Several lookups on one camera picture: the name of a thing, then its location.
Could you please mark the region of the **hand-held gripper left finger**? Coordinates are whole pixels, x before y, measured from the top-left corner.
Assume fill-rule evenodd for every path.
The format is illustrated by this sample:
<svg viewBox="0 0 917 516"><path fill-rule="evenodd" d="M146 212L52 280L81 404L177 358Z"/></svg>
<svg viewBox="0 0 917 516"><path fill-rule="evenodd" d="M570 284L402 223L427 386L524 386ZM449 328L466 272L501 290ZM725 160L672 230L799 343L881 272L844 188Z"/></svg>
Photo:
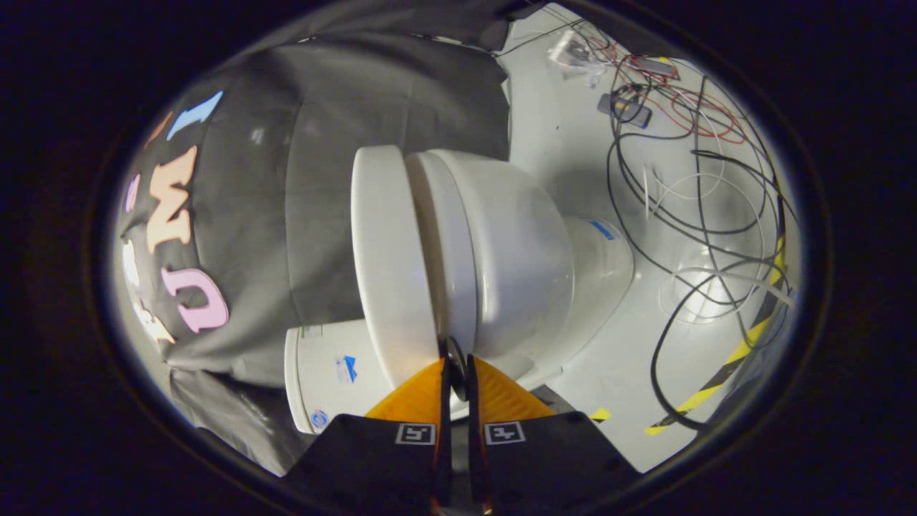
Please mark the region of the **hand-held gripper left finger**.
<svg viewBox="0 0 917 516"><path fill-rule="evenodd" d="M366 415L335 416L292 468L292 484L334 515L438 513L450 497L450 376L440 358Z"/></svg>

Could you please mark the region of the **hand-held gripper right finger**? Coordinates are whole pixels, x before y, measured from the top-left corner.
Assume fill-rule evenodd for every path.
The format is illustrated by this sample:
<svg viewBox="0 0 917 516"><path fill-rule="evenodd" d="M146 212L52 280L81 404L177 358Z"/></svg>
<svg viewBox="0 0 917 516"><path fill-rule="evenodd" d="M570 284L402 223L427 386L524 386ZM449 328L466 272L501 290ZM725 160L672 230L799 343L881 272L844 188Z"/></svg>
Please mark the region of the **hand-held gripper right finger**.
<svg viewBox="0 0 917 516"><path fill-rule="evenodd" d="M471 492L492 515L580 515L638 481L586 414L555 411L479 357L467 373Z"/></svg>

